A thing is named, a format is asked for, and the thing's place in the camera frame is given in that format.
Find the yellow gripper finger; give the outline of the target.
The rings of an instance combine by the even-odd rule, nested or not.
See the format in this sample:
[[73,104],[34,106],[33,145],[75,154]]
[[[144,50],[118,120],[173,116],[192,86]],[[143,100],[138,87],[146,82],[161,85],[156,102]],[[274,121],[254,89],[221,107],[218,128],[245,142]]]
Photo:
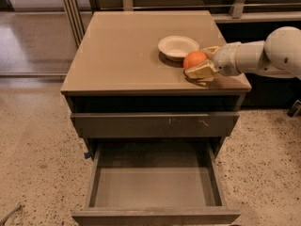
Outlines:
[[207,59],[197,66],[185,69],[183,73],[190,80],[211,79],[218,73],[218,69],[210,59]]
[[219,49],[220,49],[219,46],[211,46],[211,47],[202,48],[201,52],[204,53],[208,59],[213,60],[214,55]]

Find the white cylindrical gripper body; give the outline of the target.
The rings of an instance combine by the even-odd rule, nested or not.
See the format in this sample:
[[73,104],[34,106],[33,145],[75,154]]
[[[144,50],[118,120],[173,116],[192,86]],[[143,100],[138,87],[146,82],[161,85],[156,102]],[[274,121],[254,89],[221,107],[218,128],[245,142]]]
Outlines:
[[241,42],[227,43],[214,54],[214,65],[223,76],[237,76],[241,73],[236,66],[236,52]]

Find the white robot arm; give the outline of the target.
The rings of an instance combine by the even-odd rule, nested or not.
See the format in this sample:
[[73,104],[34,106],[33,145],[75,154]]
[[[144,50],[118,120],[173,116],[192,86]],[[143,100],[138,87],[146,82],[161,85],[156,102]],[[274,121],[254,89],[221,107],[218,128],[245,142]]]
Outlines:
[[183,71],[191,80],[211,78],[217,73],[301,79],[301,30],[295,27],[278,28],[266,40],[237,41],[221,47],[208,47],[202,52],[208,58]]

